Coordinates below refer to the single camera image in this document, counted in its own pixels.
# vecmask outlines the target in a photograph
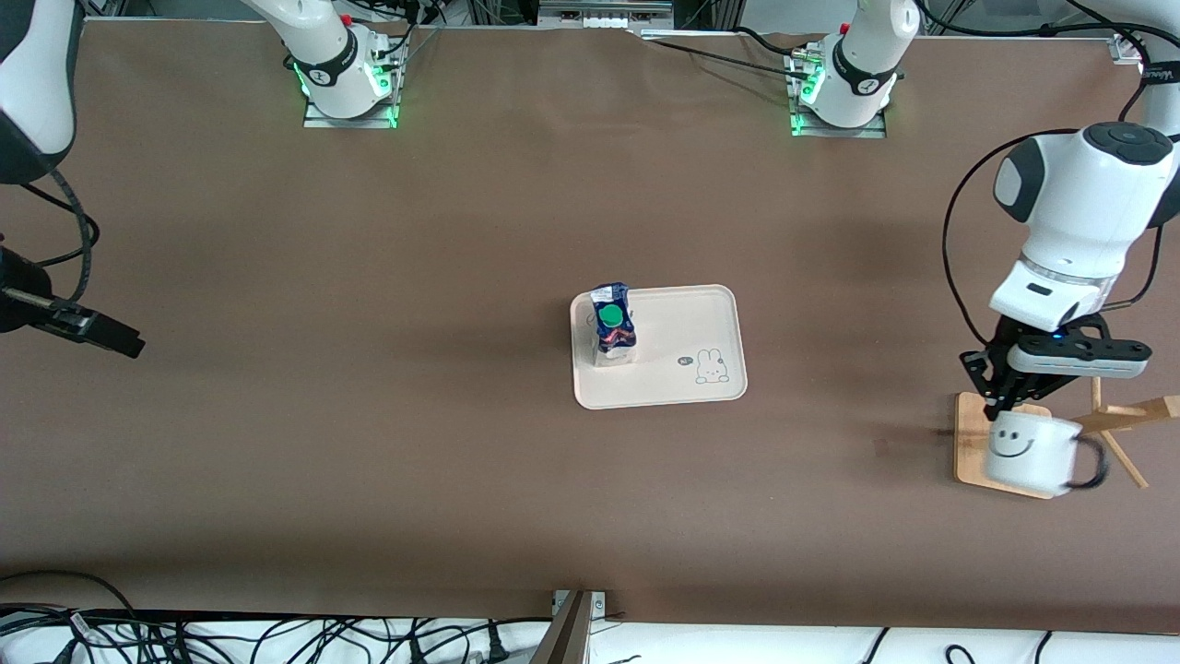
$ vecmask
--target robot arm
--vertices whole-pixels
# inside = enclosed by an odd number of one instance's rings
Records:
[[[324,114],[355,117],[391,93],[381,67],[388,38],[345,25],[329,0],[243,1],[282,37],[308,98]],[[0,2],[0,182],[28,185],[53,173],[66,186],[55,167],[73,145],[73,68],[83,18],[74,0]],[[81,206],[71,202],[87,232]],[[84,261],[94,237],[83,242]],[[138,357],[144,347],[138,330],[77,302],[85,262],[71,298],[53,294],[45,267],[0,246],[0,334],[28,324]]]
[[[804,104],[834,126],[867,124],[889,104],[897,65],[920,20],[913,0],[859,0],[847,32],[820,41],[824,68]]]
[[[392,92],[386,35],[348,25],[330,0],[242,0],[278,32],[308,98],[323,114],[353,118]]]
[[[1180,31],[1174,0],[1088,0],[1087,6],[1113,20]],[[1028,226],[1029,237],[991,297],[1001,314],[995,337],[983,351],[961,356],[988,401],[989,474],[1029,464],[1004,454],[1012,439],[1051,446],[1081,430],[1064,420],[1014,413],[1015,406],[1079,376],[1138,376],[1152,355],[1143,343],[1112,338],[1100,313],[1130,244],[1180,211],[1180,158],[1172,140],[1180,133],[1180,48],[1155,35],[1141,38],[1152,63],[1143,73],[1146,126],[1101,123],[1036,136],[1014,147],[997,172],[996,202]],[[1086,335],[1086,328],[1097,334]],[[1104,471],[1056,494],[1097,486],[1102,478]]]

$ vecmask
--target brown paper sheet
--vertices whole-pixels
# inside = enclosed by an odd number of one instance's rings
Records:
[[[156,609],[529,614],[592,587],[635,620],[1180,624],[1175,432],[1121,436],[1145,492],[951,479],[972,343],[943,209],[994,145],[1116,113],[1135,74],[1101,41],[918,40],[881,142],[792,138],[773,74],[612,31],[448,31],[398,130],[303,130],[282,54],[266,25],[87,26],[63,164],[103,224],[84,301],[148,348],[0,340],[0,568]],[[1023,241],[992,172],[952,231],[985,328]],[[76,241],[15,188],[0,210],[25,255]],[[1110,317],[1156,349],[1114,402],[1180,388],[1178,248]],[[579,408],[566,307],[610,280],[732,288],[747,395]]]

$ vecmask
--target black mug handle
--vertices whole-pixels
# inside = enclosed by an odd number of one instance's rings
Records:
[[[1070,489],[1093,489],[1106,482],[1107,473],[1110,471],[1110,461],[1106,458],[1106,446],[1101,441],[1096,441],[1089,436],[1079,436],[1079,443],[1083,443],[1094,448],[1094,454],[1097,456],[1097,468],[1094,471],[1094,476],[1084,482],[1066,482],[1066,487]]]

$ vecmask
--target mug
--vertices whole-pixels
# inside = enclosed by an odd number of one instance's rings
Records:
[[[1106,448],[1092,439],[1079,439],[1082,426],[1027,413],[1001,413],[991,423],[984,474],[997,482],[1030,492],[1060,497],[1071,489],[1093,489],[1107,476]],[[1094,448],[1094,478],[1075,482],[1077,445]]]

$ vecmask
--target bunny drawing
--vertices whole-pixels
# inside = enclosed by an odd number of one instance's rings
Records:
[[[701,384],[729,382],[729,370],[726,369],[726,361],[721,360],[721,351],[713,349],[696,354],[696,382]]]

